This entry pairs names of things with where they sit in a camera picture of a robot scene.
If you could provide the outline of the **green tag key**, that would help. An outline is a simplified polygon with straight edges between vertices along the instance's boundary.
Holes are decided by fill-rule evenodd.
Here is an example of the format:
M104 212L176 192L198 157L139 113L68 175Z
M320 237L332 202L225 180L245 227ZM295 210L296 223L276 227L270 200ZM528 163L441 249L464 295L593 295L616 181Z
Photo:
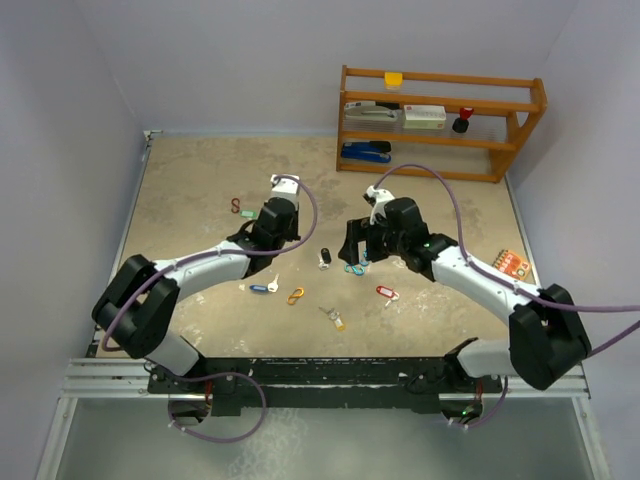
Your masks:
M239 215L242 218L247 218L247 219L256 219L258 217L258 213L252 210L241 210L239 212Z

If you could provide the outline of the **yellow tag key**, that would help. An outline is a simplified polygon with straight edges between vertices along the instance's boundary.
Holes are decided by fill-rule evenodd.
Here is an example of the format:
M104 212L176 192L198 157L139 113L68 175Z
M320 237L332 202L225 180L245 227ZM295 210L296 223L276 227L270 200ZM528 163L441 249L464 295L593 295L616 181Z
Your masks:
M335 328L342 332L346 329L346 325L342 321L341 314L335 308L323 308L320 307L319 310L323 312L327 318L334 324Z

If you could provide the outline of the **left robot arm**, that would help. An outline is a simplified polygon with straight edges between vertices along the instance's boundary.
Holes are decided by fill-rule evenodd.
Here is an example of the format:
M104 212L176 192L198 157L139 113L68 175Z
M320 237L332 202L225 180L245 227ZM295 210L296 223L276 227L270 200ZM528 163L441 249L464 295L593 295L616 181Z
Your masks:
M204 384L206 369L199 351L169 329L176 305L210 287L266 269L287 242L299 238L298 203L273 197L255 221L209 250L173 261L129 257L91 318L131 358L162 365L182 391L194 392Z

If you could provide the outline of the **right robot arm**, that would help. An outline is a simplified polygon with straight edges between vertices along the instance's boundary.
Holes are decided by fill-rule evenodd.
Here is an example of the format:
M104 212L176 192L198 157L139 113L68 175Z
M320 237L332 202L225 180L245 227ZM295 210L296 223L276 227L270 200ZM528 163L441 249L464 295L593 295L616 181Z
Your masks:
M361 249L370 262L398 257L410 271L463 294L508 328L505 341L469 340L454 351L444 369L452 389L467 391L480 377L496 375L518 376L545 390L591 354L566 289L540 288L492 270L464 253L461 243L430 232L408 197L370 188L364 199L371 213L348 221L341 260L357 262Z

